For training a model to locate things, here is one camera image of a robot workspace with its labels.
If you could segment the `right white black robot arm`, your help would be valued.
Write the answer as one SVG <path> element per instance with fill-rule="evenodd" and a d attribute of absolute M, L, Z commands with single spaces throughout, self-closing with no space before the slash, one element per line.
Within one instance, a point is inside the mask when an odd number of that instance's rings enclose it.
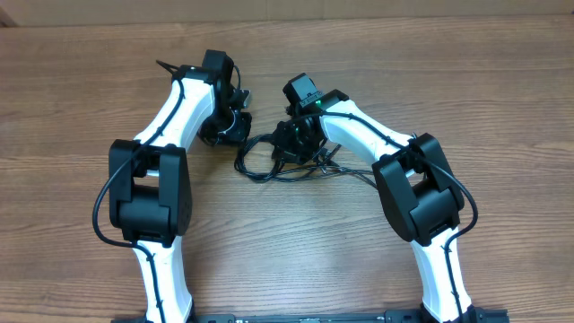
<path fill-rule="evenodd" d="M 422 306 L 435 322 L 463 322 L 472 301 L 457 255 L 460 211 L 470 200 L 438 140 L 397 133 L 362 112 L 338 90 L 320 91 L 299 74 L 283 87 L 290 120 L 273 133 L 273 157 L 302 165 L 332 142 L 371 166 L 387 222 L 410 243 L 422 279 Z"/>

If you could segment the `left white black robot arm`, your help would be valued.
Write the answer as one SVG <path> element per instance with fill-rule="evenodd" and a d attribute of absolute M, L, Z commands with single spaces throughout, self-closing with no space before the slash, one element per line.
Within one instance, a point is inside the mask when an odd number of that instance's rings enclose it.
<path fill-rule="evenodd" d="M 142 132 L 110 146 L 109 177 L 91 220 L 100 240 L 135 253 L 147 299 L 138 321 L 192 322 L 182 252 L 193 210 L 187 153 L 195 140 L 244 144 L 250 92 L 224 51 L 206 50 L 199 66 L 161 67 L 170 73 L 170 95 Z"/>

